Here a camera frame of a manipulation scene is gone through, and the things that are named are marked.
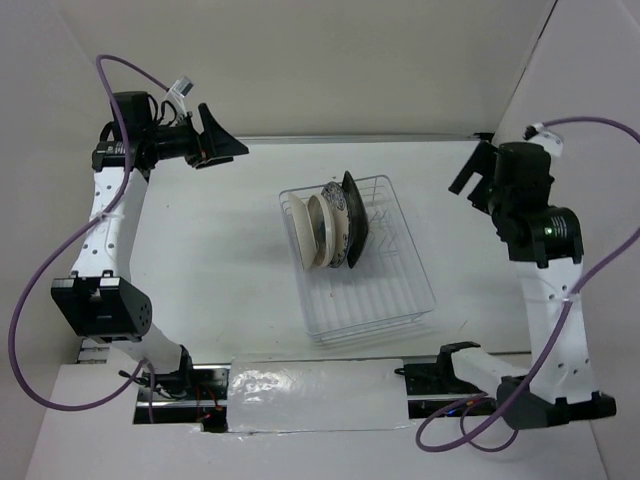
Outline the orange rimmed petal pattern plate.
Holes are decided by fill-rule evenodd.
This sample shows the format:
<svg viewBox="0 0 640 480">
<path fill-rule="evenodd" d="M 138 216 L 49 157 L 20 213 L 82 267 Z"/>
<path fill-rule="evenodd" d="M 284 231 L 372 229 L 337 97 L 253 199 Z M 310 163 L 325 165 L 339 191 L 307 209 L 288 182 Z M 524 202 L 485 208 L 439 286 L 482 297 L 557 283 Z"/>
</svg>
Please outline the orange rimmed petal pattern plate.
<svg viewBox="0 0 640 480">
<path fill-rule="evenodd" d="M 309 211 L 307 205 L 294 193 L 289 192 L 287 197 L 291 208 L 302 267 L 304 270 L 309 270 L 317 253 Z"/>
</svg>

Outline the dark square patterned plate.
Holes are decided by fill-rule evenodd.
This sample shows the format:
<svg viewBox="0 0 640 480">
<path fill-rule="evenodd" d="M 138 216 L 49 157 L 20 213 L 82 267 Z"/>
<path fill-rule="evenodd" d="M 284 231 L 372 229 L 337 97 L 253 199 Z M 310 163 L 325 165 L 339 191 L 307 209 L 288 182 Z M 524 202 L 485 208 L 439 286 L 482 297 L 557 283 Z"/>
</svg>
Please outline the dark square patterned plate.
<svg viewBox="0 0 640 480">
<path fill-rule="evenodd" d="M 351 244 L 347 252 L 347 263 L 353 269 L 359 261 L 369 234 L 369 220 L 366 208 L 355 180 L 346 171 L 343 176 L 342 189 L 345 193 L 350 214 Z"/>
</svg>

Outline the cream plate with blue centre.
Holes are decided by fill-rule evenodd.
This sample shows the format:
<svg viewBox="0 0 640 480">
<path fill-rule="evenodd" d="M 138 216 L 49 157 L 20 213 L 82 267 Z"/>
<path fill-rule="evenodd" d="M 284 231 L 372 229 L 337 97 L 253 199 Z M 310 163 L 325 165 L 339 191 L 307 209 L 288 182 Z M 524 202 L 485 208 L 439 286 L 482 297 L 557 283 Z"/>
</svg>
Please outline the cream plate with blue centre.
<svg viewBox="0 0 640 480">
<path fill-rule="evenodd" d="M 328 267 L 336 249 L 337 230 L 332 207 L 321 194 L 314 194 L 307 202 L 307 210 L 316 243 L 313 265 Z"/>
</svg>

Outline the blue and white patterned plate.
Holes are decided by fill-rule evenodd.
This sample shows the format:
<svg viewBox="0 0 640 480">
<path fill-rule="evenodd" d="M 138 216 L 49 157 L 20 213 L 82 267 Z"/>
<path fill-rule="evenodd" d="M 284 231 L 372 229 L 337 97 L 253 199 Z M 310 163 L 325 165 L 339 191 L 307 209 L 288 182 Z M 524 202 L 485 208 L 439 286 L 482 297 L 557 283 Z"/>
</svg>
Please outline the blue and white patterned plate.
<svg viewBox="0 0 640 480">
<path fill-rule="evenodd" d="M 339 183 L 331 181 L 323 187 L 321 195 L 331 207 L 335 224 L 335 246 L 329 266 L 339 268 L 345 262 L 352 243 L 346 194 Z"/>
</svg>

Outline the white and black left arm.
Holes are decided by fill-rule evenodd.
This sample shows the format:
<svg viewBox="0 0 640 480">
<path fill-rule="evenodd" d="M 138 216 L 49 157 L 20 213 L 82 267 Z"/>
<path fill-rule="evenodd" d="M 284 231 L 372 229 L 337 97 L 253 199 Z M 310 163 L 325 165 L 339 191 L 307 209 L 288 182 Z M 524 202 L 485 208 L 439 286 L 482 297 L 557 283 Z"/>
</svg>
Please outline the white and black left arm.
<svg viewBox="0 0 640 480">
<path fill-rule="evenodd" d="M 249 149 L 204 103 L 198 106 L 201 132 L 190 115 L 174 125 L 157 123 L 138 93 L 128 93 L 119 106 L 125 126 L 107 125 L 92 153 L 92 225 L 69 276 L 53 281 L 51 296 L 76 335 L 146 361 L 146 383 L 184 399 L 197 387 L 191 356 L 153 324 L 151 299 L 131 281 L 130 261 L 150 174 L 161 160 L 182 157 L 202 169 L 228 163 Z"/>
</svg>

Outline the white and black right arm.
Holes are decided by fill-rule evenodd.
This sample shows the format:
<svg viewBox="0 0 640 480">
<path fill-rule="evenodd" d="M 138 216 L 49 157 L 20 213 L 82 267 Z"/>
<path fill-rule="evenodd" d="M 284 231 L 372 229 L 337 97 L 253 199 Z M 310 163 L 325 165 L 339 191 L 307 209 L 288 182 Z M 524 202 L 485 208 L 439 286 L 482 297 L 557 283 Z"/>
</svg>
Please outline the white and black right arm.
<svg viewBox="0 0 640 480">
<path fill-rule="evenodd" d="M 551 154 L 531 142 L 480 142 L 449 190 L 458 194 L 473 174 L 468 196 L 487 214 L 515 264 L 525 302 L 533 377 L 475 342 L 441 347 L 436 379 L 448 392 L 479 390 L 493 398 L 514 430 L 541 429 L 612 417 L 613 397 L 593 373 L 581 300 L 573 292 L 583 273 L 577 215 L 549 202 Z"/>
</svg>

